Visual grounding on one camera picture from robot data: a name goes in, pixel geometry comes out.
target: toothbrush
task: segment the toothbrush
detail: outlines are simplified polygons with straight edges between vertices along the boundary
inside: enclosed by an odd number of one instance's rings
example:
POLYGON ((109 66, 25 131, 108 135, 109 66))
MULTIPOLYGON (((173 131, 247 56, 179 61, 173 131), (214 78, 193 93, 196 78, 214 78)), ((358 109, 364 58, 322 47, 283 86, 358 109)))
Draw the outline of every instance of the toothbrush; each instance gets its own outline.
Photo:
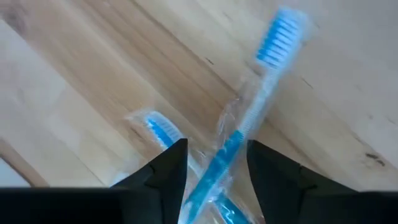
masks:
MULTIPOLYGON (((178 127, 157 111, 147 113, 144 116, 144 122, 163 150, 168 149, 179 139, 184 138, 178 127)), ((201 177, 203 169, 190 154, 188 155, 188 165, 197 177, 201 177)), ((243 212, 226 195, 220 194, 214 203, 225 223, 249 223, 243 212)))
POLYGON ((239 148, 243 146, 253 127, 263 122, 264 110, 269 104, 272 93, 301 48, 306 18, 306 15, 300 11, 287 8, 278 10, 256 56, 257 63, 267 72, 262 80, 262 86, 234 133, 218 150, 198 185, 188 196, 180 214, 185 220, 179 223, 191 224, 196 220, 214 189, 225 178, 239 148))

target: wooden surface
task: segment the wooden surface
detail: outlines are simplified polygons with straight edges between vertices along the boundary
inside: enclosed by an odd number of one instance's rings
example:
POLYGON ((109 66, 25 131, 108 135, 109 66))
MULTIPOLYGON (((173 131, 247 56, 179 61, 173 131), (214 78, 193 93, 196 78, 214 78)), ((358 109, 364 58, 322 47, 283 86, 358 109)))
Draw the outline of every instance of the wooden surface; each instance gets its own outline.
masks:
MULTIPOLYGON (((397 190, 397 3, 299 6, 315 28, 258 140, 356 190, 397 190)), ((124 121, 143 108, 211 151, 224 105, 258 79, 250 59, 276 9, 265 0, 1 0, 7 153, 49 186, 107 186, 157 154, 124 121)), ((244 162, 237 179, 232 198, 259 214, 244 162)))

